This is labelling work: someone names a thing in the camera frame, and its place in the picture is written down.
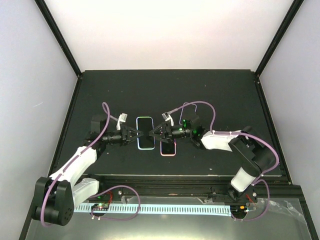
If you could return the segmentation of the left black frame post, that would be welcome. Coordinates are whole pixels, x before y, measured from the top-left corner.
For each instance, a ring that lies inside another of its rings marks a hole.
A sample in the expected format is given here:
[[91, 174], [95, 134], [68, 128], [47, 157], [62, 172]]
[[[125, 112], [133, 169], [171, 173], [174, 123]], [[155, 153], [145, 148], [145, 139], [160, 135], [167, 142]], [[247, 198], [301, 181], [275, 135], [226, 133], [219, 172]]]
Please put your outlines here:
[[60, 28], [58, 27], [49, 7], [46, 4], [45, 0], [35, 0], [34, 1], [40, 10], [42, 16], [44, 17], [48, 27], [50, 28], [51, 32], [53, 33], [56, 41], [58, 42], [62, 52], [64, 53], [67, 61], [69, 62], [72, 70], [74, 71], [75, 75], [79, 78], [82, 76], [82, 72], [63, 36], [61, 33]]

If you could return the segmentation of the right black frame post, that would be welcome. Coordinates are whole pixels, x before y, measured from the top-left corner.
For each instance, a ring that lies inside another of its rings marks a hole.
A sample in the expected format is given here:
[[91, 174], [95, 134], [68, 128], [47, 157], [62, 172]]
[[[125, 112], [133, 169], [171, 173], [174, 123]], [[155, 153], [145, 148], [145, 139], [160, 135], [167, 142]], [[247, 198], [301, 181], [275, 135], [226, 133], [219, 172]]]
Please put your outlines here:
[[285, 14], [281, 24], [279, 25], [274, 37], [272, 38], [266, 52], [264, 53], [257, 69], [255, 70], [255, 75], [260, 77], [266, 68], [268, 62], [270, 61], [271, 57], [273, 56], [275, 50], [277, 49], [279, 43], [281, 42], [282, 38], [284, 37], [285, 33], [287, 32], [289, 26], [291, 25], [292, 21], [294, 20], [296, 14], [300, 10], [304, 0], [293, 0], [287, 13]]

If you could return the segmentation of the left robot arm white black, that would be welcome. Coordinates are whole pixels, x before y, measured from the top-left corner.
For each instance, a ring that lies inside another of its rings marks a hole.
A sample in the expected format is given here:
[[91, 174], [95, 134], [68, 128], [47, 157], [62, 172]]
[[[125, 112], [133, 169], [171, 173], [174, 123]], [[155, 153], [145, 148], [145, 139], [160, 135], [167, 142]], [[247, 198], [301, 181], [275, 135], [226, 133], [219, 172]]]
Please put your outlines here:
[[83, 145], [55, 173], [40, 177], [34, 188], [31, 202], [31, 217], [40, 221], [44, 227], [65, 226], [71, 220], [74, 210], [90, 197], [103, 199], [108, 192], [106, 185], [94, 178], [80, 180], [83, 173], [93, 165], [106, 150], [107, 145], [128, 145], [143, 132], [123, 124], [114, 131], [107, 131], [109, 117], [96, 115], [92, 118], [90, 131]]

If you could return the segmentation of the black frame post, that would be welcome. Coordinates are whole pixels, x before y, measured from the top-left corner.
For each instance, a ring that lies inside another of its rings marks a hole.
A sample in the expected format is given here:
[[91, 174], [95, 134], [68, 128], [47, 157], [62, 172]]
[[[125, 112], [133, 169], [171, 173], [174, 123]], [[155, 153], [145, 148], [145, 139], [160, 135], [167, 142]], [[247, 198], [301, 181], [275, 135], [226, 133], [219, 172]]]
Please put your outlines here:
[[294, 20], [296, 14], [300, 10], [304, 0], [293, 0], [287, 13], [285, 14], [281, 24], [279, 25], [274, 37], [272, 38], [266, 52], [264, 53], [257, 69], [255, 70], [255, 75], [260, 77], [266, 68], [268, 62], [270, 61], [271, 57], [273, 56], [275, 50], [277, 49], [279, 43], [281, 42], [282, 38], [284, 37], [285, 33], [287, 32], [289, 26], [291, 25], [292, 21]]
[[82, 76], [82, 72], [63, 36], [61, 33], [60, 28], [58, 27], [49, 7], [46, 4], [45, 0], [35, 0], [34, 1], [40, 10], [42, 16], [44, 17], [48, 27], [50, 28], [51, 32], [53, 33], [56, 41], [58, 42], [62, 52], [64, 53], [67, 61], [69, 62], [72, 70], [74, 71], [75, 75], [79, 78]]

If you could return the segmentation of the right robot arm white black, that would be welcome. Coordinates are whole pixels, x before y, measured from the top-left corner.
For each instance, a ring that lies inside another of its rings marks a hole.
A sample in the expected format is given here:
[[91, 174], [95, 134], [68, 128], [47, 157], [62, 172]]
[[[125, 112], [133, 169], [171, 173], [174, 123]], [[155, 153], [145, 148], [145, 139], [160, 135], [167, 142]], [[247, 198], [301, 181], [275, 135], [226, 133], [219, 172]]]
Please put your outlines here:
[[280, 162], [276, 150], [263, 139], [253, 135], [253, 128], [247, 126], [237, 131], [215, 131], [203, 127], [200, 117], [193, 113], [174, 125], [169, 113], [164, 113], [165, 122], [149, 131], [148, 135], [163, 143], [189, 138], [200, 149], [232, 152], [240, 163], [240, 168], [231, 179], [223, 195], [231, 202], [240, 201], [250, 186], [275, 169]]

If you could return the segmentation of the black front aluminium rail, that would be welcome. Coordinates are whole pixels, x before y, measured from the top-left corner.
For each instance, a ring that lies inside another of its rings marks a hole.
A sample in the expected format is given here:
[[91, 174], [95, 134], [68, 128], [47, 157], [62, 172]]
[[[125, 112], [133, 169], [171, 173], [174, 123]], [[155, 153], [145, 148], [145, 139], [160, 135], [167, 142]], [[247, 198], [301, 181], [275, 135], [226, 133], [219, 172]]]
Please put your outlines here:
[[256, 183], [250, 185], [243, 192], [238, 192], [227, 181], [213, 180], [179, 180], [179, 179], [139, 179], [127, 176], [111, 177], [106, 175], [84, 175], [77, 183], [84, 180], [98, 182], [98, 190], [88, 196], [95, 201], [105, 198], [112, 192], [114, 199], [121, 196], [129, 197], [138, 193], [141, 197], [199, 197], [211, 199], [214, 203], [244, 204], [249, 200], [257, 201], [258, 198], [303, 198], [302, 188], [298, 185], [288, 185], [282, 182]]

